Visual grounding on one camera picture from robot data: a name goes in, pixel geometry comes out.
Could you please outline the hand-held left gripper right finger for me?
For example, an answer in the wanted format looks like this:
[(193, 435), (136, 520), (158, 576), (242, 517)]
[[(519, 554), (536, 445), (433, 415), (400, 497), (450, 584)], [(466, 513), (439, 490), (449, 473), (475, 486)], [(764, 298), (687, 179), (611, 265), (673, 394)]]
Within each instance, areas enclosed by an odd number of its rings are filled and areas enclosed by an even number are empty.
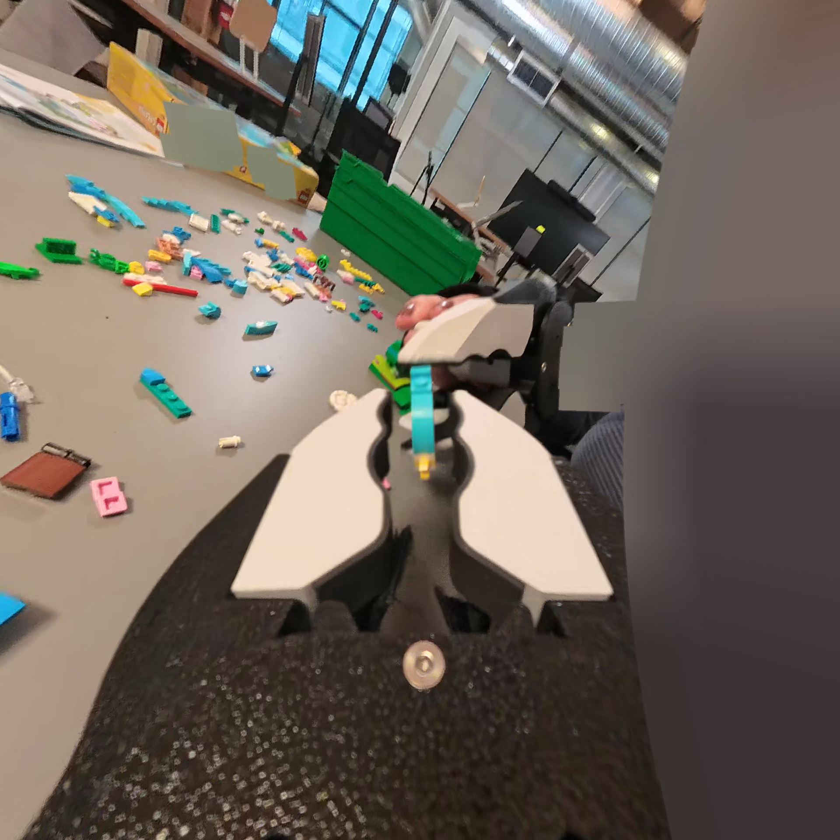
[(495, 574), (521, 602), (610, 600), (613, 586), (549, 452), (465, 391), (450, 405), (453, 558)]

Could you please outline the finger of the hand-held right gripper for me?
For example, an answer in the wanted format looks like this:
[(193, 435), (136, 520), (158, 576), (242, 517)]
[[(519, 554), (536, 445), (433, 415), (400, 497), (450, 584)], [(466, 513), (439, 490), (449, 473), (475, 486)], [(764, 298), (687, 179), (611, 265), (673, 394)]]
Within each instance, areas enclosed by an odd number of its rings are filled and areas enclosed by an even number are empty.
[(446, 390), (478, 389), (516, 391), (513, 379), (514, 360), (507, 356), (469, 358), (447, 368)]
[(517, 359), (529, 344), (531, 303), (474, 298), (418, 323), (397, 360), (404, 366), (457, 365), (472, 359)]

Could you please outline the teal curved lego piece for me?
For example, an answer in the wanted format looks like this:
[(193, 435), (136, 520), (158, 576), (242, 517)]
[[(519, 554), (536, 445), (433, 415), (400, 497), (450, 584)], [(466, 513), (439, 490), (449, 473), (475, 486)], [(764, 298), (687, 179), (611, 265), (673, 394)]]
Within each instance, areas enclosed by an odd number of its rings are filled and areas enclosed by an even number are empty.
[(431, 458), (436, 448), (432, 367), (428, 364), (412, 366), (410, 387), (413, 454)]

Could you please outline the green lego base build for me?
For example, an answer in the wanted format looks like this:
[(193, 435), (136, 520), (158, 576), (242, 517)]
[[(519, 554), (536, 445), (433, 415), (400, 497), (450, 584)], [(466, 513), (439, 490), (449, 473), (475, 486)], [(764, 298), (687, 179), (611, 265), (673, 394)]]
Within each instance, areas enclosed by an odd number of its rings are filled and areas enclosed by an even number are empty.
[(384, 353), (377, 354), (369, 365), (369, 371), (377, 381), (393, 394), (411, 388), (410, 375), (402, 373), (398, 363), (398, 355), (402, 347), (401, 339), (394, 341)]

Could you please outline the teal and blue lego plate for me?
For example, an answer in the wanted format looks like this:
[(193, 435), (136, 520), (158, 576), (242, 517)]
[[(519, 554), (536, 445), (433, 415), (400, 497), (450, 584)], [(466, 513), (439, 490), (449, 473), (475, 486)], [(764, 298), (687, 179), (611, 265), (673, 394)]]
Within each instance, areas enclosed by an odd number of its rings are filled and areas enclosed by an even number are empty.
[(140, 383), (174, 418), (185, 419), (193, 414), (192, 408), (172, 390), (160, 372), (152, 368), (144, 368), (140, 374)]

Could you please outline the pink lego plate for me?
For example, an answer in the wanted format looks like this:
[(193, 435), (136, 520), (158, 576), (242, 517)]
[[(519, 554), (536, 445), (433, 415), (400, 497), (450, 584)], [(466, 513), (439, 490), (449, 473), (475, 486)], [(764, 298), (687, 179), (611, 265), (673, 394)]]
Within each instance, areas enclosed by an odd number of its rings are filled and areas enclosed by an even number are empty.
[(129, 503), (118, 477), (93, 479), (88, 486), (100, 518), (112, 518), (123, 515), (128, 511)]

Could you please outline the scattered colourful lego pile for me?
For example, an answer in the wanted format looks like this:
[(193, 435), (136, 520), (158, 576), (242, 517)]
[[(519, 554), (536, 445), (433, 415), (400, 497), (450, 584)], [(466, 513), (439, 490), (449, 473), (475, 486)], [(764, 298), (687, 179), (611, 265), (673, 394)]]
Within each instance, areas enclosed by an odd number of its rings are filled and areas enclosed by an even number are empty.
[[(116, 229), (121, 223), (128, 223), (133, 228), (145, 228), (144, 221), (131, 206), (94, 181), (78, 175), (66, 175), (66, 181), (69, 199), (100, 225)], [(336, 285), (327, 274), (327, 255), (316, 255), (300, 247), (294, 256), (290, 256), (281, 251), (277, 244), (265, 239), (262, 227), (255, 231), (256, 251), (246, 250), (241, 256), (244, 263), (242, 277), (236, 277), (230, 268), (190, 246), (194, 233), (219, 235), (223, 228), (235, 235), (243, 233), (249, 220), (234, 209), (222, 208), (219, 214), (211, 213), (207, 216), (198, 213), (190, 204), (180, 201), (143, 196), (142, 202), (149, 208), (183, 215), (186, 227), (174, 225), (163, 230), (143, 262), (117, 257), (130, 263), (131, 267), (131, 272), (122, 276), (107, 271), (119, 277), (121, 283), (122, 278), (132, 277), (175, 286), (163, 278), (162, 272), (166, 266), (179, 266), (184, 278), (195, 283), (224, 286), (237, 298), (243, 298), (248, 289), (253, 287), (266, 292), (270, 299), (284, 306), (297, 299), (310, 297), (322, 304), (327, 312), (347, 313), (353, 322), (361, 322), (366, 314), (372, 315), (377, 321), (383, 319), (382, 311), (365, 295), (358, 296), (355, 311), (352, 307), (349, 310), (346, 300), (337, 297)], [(353, 287), (357, 280), (363, 280), (363, 291), (369, 294), (384, 293), (381, 285), (371, 283), (369, 275), (357, 271), (346, 260), (342, 262), (342, 266), (344, 268), (338, 272), (341, 281), (348, 282)]]

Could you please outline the red long lego piece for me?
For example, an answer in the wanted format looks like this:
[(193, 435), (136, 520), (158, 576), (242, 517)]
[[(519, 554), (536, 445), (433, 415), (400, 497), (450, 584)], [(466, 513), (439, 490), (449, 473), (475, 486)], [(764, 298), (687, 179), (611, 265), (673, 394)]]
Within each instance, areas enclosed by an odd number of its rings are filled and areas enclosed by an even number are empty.
[(137, 280), (128, 276), (122, 278), (122, 285), (132, 289), (136, 295), (142, 298), (150, 297), (155, 293), (193, 299), (198, 296), (198, 291), (192, 288), (175, 287), (165, 283), (150, 282), (143, 279)]

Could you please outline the brown lego panel piece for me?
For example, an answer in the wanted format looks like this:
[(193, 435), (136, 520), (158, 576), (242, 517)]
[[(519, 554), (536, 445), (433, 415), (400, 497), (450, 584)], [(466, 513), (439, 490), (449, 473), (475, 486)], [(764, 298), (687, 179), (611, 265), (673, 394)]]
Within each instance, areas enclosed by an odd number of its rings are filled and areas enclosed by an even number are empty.
[(1, 485), (47, 500), (63, 498), (91, 467), (91, 459), (77, 451), (47, 443), (1, 478)]

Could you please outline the lego instruction booklet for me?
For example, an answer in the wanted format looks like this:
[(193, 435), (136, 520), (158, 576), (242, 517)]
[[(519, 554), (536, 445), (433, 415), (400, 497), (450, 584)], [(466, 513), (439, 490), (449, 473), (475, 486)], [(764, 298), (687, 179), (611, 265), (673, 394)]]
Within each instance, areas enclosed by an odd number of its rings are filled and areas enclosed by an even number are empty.
[(160, 140), (110, 102), (1, 66), (1, 111), (37, 128), (163, 158)]

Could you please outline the person's right hand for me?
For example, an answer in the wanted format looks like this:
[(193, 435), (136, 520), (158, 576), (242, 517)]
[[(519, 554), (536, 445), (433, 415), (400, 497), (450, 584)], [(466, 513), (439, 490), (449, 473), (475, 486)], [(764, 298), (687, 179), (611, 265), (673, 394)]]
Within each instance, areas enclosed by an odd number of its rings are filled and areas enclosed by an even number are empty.
[(402, 333), (410, 333), (421, 322), (439, 317), (462, 303), (477, 299), (473, 293), (459, 294), (450, 297), (423, 295), (411, 298), (406, 302), (395, 318), (395, 328)]

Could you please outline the person's leg in jeans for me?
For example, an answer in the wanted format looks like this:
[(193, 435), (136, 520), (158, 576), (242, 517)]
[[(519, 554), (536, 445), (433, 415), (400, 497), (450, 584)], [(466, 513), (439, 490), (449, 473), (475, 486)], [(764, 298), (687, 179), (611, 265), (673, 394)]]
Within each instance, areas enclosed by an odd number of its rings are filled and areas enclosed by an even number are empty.
[(575, 445), (574, 469), (611, 508), (623, 513), (624, 409), (599, 418)]

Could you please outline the black monitor screen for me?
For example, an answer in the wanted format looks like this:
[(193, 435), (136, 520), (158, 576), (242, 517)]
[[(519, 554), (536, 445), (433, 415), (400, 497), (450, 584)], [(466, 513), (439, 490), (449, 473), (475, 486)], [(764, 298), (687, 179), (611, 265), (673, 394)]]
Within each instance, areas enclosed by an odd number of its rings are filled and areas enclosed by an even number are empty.
[(486, 226), (510, 246), (523, 267), (553, 275), (573, 251), (582, 248), (597, 256), (609, 234), (595, 223), (594, 214), (556, 181), (544, 182), (524, 170), (502, 207), (513, 205)]

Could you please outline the cardboard sign on stand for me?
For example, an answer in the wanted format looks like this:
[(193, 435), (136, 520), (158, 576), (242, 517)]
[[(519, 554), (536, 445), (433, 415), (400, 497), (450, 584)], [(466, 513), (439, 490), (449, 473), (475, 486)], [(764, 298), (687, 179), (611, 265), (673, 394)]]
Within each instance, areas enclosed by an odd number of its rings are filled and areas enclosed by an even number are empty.
[(238, 41), (240, 69), (259, 79), (259, 57), (277, 24), (278, 8), (267, 1), (237, 1), (228, 30)]

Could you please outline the long wooden table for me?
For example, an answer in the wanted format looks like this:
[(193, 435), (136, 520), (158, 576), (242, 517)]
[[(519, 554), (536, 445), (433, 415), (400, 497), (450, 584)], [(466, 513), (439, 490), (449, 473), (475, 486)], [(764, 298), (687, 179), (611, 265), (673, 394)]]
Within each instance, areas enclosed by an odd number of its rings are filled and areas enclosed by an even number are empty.
[(243, 70), (237, 61), (228, 57), (215, 45), (194, 33), (172, 16), (161, 11), (155, 2), (120, 1), (138, 21), (138, 28), (156, 33), (163, 38), (173, 57), (187, 59), (187, 69), (196, 72), (202, 83), (211, 85), (216, 82), (222, 86), (233, 85), (250, 91), (252, 98), (262, 98), (277, 108), (282, 108), (286, 100), (273, 87)]

